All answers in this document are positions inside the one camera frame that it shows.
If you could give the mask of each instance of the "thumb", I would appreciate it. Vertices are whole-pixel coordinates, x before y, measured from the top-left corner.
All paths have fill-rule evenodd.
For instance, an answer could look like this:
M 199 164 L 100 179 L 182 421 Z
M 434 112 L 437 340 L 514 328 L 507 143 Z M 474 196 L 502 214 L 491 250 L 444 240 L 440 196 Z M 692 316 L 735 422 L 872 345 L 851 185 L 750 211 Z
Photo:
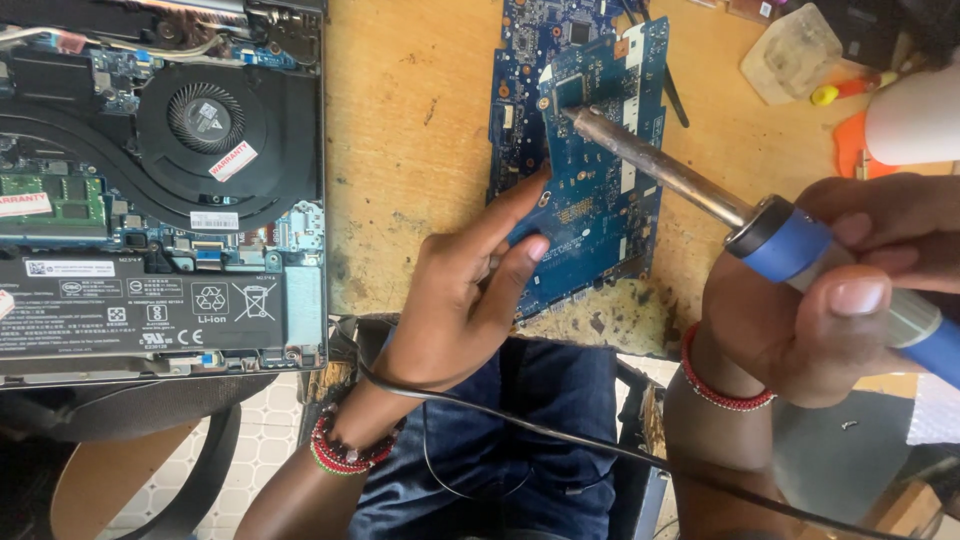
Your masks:
M 549 247 L 546 236 L 533 234 L 520 240 L 500 258 L 500 264 L 470 321 L 473 334 L 481 342 L 495 341 L 494 347 L 500 346 L 514 323 L 520 294 Z
M 800 406 L 831 406 L 847 397 L 860 377 L 887 352 L 887 309 L 892 285 L 881 270 L 842 266 L 806 291 L 797 310 L 796 340 L 770 364 L 771 386 Z M 793 389 L 802 389 L 794 395 Z

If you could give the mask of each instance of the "ce mark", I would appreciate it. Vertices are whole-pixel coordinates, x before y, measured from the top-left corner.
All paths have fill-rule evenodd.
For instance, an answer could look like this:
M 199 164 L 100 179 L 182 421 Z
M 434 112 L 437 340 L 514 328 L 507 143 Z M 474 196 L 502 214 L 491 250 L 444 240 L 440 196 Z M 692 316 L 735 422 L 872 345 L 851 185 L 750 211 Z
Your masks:
M 197 345 L 204 344 L 204 341 L 201 339 L 201 335 L 200 335 L 202 331 L 204 331 L 204 329 L 199 329 L 197 331 L 194 331 L 190 335 L 190 338 L 193 339 L 193 342 L 196 343 Z M 181 345 L 190 345 L 189 341 L 187 341 L 186 339 L 183 339 L 183 337 L 186 335 L 187 332 L 189 332 L 189 330 L 181 330 L 180 333 L 177 334 L 177 341 L 179 341 Z

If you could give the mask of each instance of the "blue jeans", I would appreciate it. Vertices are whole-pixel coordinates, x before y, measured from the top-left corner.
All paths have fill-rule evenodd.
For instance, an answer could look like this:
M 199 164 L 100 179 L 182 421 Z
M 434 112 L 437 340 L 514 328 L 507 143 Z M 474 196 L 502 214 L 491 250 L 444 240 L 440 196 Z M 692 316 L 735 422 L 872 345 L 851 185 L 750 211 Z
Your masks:
M 556 430 L 614 441 L 615 377 L 611 351 L 511 338 L 450 393 Z M 473 499 L 434 479 L 423 458 L 425 435 L 437 477 Z M 372 470 L 349 537 L 504 538 L 530 530 L 604 539 L 613 460 L 473 409 L 428 402 L 407 417 L 393 453 Z

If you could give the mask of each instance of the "fingernail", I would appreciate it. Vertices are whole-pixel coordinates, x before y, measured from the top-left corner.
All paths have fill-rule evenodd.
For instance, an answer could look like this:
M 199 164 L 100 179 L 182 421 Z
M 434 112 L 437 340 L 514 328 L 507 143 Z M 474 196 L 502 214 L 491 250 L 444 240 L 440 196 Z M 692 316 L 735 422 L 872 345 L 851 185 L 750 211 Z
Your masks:
M 870 215 L 859 212 L 841 217 L 833 224 L 833 237 L 847 247 L 852 247 L 867 239 L 874 227 Z
M 854 280 L 835 285 L 829 292 L 830 309 L 841 317 L 867 315 L 880 309 L 886 280 Z
M 530 247 L 527 248 L 527 255 L 531 259 L 539 262 L 543 258 L 543 254 L 546 253 L 546 250 L 550 247 L 550 243 L 546 240 L 540 240 L 530 244 Z
M 920 251 L 913 246 L 880 248 L 865 255 L 860 262 L 875 266 L 887 274 L 909 270 L 920 260 Z

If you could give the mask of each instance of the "blue soldering iron handle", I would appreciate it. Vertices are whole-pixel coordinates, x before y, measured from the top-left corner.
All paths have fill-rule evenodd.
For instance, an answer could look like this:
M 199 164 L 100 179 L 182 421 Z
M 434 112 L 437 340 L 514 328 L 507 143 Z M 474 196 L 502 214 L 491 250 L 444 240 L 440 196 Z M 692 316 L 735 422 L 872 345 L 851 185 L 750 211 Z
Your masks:
M 728 236 L 727 250 L 768 280 L 801 291 L 827 270 L 855 263 L 827 225 L 776 195 L 757 206 L 751 223 Z M 887 345 L 960 389 L 960 328 L 915 291 L 894 289 Z

